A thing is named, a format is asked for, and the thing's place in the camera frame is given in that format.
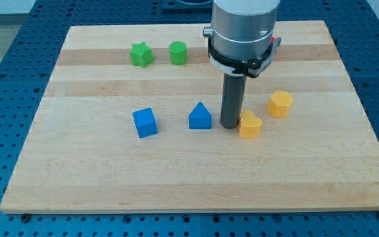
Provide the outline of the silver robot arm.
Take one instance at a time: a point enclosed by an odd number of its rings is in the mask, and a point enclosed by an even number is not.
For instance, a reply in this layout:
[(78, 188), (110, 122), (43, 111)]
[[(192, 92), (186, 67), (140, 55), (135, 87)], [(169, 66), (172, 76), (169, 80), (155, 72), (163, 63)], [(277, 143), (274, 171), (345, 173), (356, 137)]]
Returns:
[(232, 60), (251, 60), (269, 48), (280, 0), (214, 0), (211, 47)]

